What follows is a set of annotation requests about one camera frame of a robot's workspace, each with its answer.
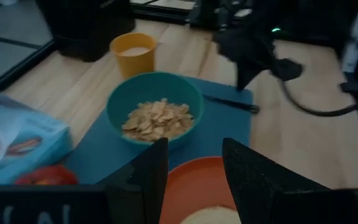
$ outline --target wooden table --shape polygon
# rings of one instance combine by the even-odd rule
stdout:
[[[234,65],[216,53],[211,33],[152,21],[137,21],[136,31],[158,40],[158,70],[235,84]],[[276,46],[279,57],[305,65],[304,74],[290,82],[290,90],[300,102],[317,110],[353,103],[338,88],[344,77],[332,49],[285,41],[276,41]],[[55,52],[6,94],[67,122],[78,144],[120,82],[112,54],[84,63]],[[248,88],[254,92],[254,103],[262,108],[252,118],[252,149],[327,187],[358,187],[357,112],[337,118],[301,113],[267,73]]]

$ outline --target yellow cup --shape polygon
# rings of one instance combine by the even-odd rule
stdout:
[[[116,37],[110,43],[110,51],[116,56],[118,67],[124,78],[154,71],[156,42],[153,37],[142,33],[129,33]],[[141,54],[127,55],[133,48],[146,48]]]

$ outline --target milk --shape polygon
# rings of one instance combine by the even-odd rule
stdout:
[[[148,52],[149,49],[146,47],[133,47],[120,53],[122,56],[137,56]]]
[[[241,224],[237,211],[224,207],[209,207],[198,210],[180,224]]]

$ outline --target bowl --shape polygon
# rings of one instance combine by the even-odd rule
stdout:
[[[200,123],[204,112],[204,99],[201,92],[185,78],[167,72],[139,74],[121,83],[110,95],[106,111],[114,133],[128,142],[132,148],[144,150],[152,142],[130,139],[122,134],[121,126],[128,120],[128,114],[137,108],[138,103],[168,99],[169,103],[189,106],[193,115],[193,126],[185,133],[169,140],[169,149],[176,149],[188,142]]]

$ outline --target blue placemat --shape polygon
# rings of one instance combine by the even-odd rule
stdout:
[[[252,93],[248,90],[238,93],[233,86],[197,78],[187,79],[206,95],[252,103]],[[186,146],[170,152],[170,170],[198,157],[221,156],[223,138],[233,138],[245,145],[249,143],[250,113],[213,101],[204,101],[204,116],[192,140]],[[115,136],[104,110],[67,158],[65,165],[76,174],[81,184],[95,184],[127,164],[138,153]]]

